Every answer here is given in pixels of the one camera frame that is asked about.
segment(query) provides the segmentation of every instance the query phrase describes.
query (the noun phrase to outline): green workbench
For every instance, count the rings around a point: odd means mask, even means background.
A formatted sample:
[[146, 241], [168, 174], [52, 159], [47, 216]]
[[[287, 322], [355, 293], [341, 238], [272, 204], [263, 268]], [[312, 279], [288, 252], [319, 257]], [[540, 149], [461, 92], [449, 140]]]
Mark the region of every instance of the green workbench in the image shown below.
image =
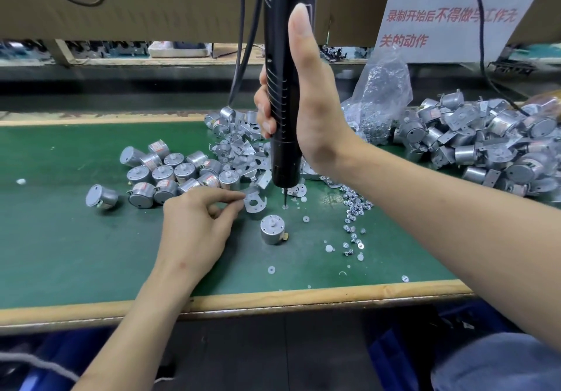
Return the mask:
[[[126, 313], [153, 266], [163, 212], [160, 206], [139, 210], [126, 201], [130, 186], [119, 154], [129, 145], [145, 150], [158, 139], [172, 152], [208, 154], [216, 139], [201, 117], [0, 122], [0, 329], [102, 323]], [[16, 183], [21, 178], [25, 185]], [[97, 183], [122, 194], [120, 206], [88, 208], [85, 195]], [[306, 186], [307, 202], [289, 200], [283, 210], [281, 191], [271, 183], [262, 192], [268, 198], [265, 211], [253, 217], [242, 211], [185, 316], [470, 292], [377, 207], [354, 223], [367, 230], [361, 236], [364, 261], [357, 260], [357, 251], [345, 257], [342, 244], [350, 237], [343, 230], [342, 193], [323, 182], [308, 180]], [[260, 237], [259, 221], [271, 213], [284, 218], [290, 235], [277, 246]], [[305, 215], [309, 223], [303, 222]], [[336, 250], [327, 253], [326, 243]], [[268, 273], [270, 266], [274, 274]], [[403, 275], [409, 283], [402, 282]]]

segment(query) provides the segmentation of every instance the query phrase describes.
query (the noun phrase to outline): red chinese text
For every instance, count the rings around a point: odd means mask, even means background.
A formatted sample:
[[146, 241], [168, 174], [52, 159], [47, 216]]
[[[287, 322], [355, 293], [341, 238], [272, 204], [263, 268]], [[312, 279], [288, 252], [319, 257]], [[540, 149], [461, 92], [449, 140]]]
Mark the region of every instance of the red chinese text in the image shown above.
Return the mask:
[[[491, 8], [485, 10], [486, 23], [513, 23], [518, 18], [516, 8]], [[445, 7], [437, 10], [389, 10], [386, 21], [421, 21], [465, 23], [479, 22], [477, 7]]]
[[406, 47], [406, 48], [421, 48], [426, 45], [427, 40], [429, 37], [425, 34], [422, 35], [384, 35], [380, 38], [379, 47], [391, 47], [393, 45], [397, 45], [398, 47]]

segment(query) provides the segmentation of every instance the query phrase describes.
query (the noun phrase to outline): green mat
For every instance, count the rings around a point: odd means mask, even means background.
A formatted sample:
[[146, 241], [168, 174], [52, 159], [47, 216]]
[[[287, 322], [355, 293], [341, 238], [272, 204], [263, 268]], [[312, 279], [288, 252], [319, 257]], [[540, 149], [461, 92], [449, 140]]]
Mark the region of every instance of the green mat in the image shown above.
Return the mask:
[[[129, 186], [121, 150], [145, 150], [160, 138], [184, 154], [209, 153], [215, 140], [200, 122], [0, 128], [6, 161], [0, 176], [0, 309], [135, 298], [156, 257], [162, 208], [138, 210], [123, 197], [118, 209], [101, 212], [84, 199], [96, 183], [124, 195]], [[18, 185], [19, 178], [27, 184]], [[350, 237], [343, 230], [342, 193], [323, 182], [308, 180], [306, 186], [307, 202], [290, 201], [283, 210], [281, 191], [270, 184], [262, 193], [266, 210], [258, 217], [243, 211], [224, 255], [194, 295], [398, 283], [402, 275], [411, 281], [454, 278], [377, 207], [354, 223], [367, 230], [361, 236], [364, 261], [357, 251], [343, 256]], [[278, 246], [260, 238], [259, 221], [271, 213], [284, 218], [290, 234]], [[335, 252], [327, 253], [325, 242]], [[275, 274], [268, 273], [270, 266]]]

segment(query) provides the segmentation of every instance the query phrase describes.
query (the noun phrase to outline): left hand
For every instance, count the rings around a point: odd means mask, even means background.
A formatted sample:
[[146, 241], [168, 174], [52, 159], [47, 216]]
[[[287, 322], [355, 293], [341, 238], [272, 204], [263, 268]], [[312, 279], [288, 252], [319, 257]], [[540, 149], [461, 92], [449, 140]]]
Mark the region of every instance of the left hand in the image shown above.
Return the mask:
[[[188, 298], [224, 251], [244, 193], [197, 187], [164, 203], [164, 225], [151, 276], [172, 281]], [[215, 203], [228, 205], [221, 210]]]

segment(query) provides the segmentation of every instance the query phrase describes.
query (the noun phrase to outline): white paper sign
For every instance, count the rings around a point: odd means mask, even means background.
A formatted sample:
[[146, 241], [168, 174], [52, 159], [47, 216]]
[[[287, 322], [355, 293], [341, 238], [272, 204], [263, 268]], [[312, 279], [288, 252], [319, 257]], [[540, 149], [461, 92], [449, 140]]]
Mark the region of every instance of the white paper sign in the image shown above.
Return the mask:
[[[483, 0], [485, 61], [495, 61], [533, 0]], [[410, 63], [479, 61], [477, 0], [388, 0], [376, 47]]]

